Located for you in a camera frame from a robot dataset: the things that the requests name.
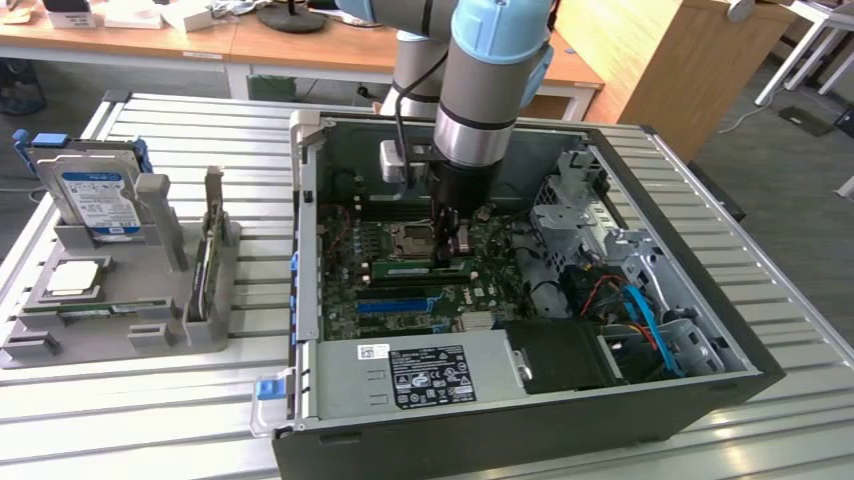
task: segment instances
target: wooden cabinet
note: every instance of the wooden cabinet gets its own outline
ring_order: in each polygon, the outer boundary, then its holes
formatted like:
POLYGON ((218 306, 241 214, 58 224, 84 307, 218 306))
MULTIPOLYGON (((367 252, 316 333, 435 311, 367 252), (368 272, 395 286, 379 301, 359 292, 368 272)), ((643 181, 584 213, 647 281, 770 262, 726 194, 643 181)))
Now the wooden cabinet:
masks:
POLYGON ((726 0, 563 0, 556 29, 604 80, 585 121, 651 125, 691 161, 795 19, 759 4, 731 23, 726 0))

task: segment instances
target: motherboard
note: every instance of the motherboard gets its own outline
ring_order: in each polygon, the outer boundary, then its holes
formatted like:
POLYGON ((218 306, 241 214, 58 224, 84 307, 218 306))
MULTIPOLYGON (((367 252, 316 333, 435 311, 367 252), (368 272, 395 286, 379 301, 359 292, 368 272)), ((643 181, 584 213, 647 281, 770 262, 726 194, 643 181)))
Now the motherboard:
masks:
POLYGON ((481 209, 460 227, 453 260, 436 268, 420 214, 371 215, 360 205, 321 210, 324 340, 488 330, 529 314, 511 216, 481 209))

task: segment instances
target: power supply label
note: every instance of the power supply label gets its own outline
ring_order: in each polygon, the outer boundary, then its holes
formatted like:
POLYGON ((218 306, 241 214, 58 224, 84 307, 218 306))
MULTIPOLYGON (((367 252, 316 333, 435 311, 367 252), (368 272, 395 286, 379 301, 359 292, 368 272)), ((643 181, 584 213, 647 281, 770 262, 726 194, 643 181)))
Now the power supply label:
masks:
POLYGON ((86 227, 102 234, 138 231, 133 202, 122 196, 124 179, 114 172, 62 172, 65 192, 86 227))
POLYGON ((392 350, 388 363, 395 405, 403 410, 477 399, 461 345, 392 350))

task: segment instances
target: slotted metal table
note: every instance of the slotted metal table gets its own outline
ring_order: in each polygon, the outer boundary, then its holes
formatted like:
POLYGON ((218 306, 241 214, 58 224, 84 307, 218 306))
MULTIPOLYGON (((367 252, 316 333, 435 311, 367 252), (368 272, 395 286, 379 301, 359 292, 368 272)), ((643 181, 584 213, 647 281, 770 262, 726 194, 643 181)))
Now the slotted metal table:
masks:
MULTIPOLYGON (((181 219, 202 215, 205 166, 224 167, 225 206, 244 228, 230 341, 202 355, 1 370, 0 478, 277 478, 248 420, 253 380, 287 360, 295 108, 307 106, 145 94, 97 107, 82 137, 145 138, 181 219)), ((851 348, 657 137, 612 125, 605 134, 787 376, 665 442, 459 478, 850 478, 851 348)), ((619 192, 613 202, 636 225, 619 192)), ((45 199, 0 266, 2 319, 37 277, 56 219, 45 199)))

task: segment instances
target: robotic arm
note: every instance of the robotic arm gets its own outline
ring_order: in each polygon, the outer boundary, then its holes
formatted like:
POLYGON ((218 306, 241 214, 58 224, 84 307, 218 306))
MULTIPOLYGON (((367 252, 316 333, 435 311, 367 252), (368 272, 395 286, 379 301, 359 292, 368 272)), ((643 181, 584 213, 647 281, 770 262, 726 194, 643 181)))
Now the robotic arm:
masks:
MULTIPOLYGON (((469 217, 488 199, 519 108, 532 98, 545 75, 552 54, 545 28, 552 0, 336 3, 351 15, 409 32, 397 37, 389 94, 393 100, 387 99, 383 113, 424 116, 435 111, 435 159, 427 162, 427 184, 433 261, 441 266, 449 261, 449 241, 460 219, 469 217), (424 77, 445 52, 444 71, 437 68, 424 77), (423 82, 412 88, 421 77, 423 82), (407 90, 401 111, 391 111, 389 104, 407 90)), ((405 162, 407 152, 397 153, 403 153, 405 162)))

